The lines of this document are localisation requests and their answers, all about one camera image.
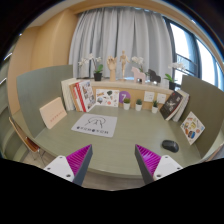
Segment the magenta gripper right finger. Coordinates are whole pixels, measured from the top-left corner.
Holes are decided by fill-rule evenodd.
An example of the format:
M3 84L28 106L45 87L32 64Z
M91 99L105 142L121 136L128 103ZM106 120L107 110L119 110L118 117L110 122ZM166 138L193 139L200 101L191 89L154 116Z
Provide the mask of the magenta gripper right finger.
M145 184L152 183L182 169L182 166L170 156L159 156L138 144L135 145L135 157Z

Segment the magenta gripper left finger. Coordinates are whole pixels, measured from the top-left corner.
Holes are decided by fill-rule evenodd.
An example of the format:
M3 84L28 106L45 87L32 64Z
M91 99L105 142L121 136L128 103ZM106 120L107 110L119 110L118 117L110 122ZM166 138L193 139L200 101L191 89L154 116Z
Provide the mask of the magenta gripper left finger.
M81 186L92 155L92 145L87 145L67 157L59 155L44 170Z

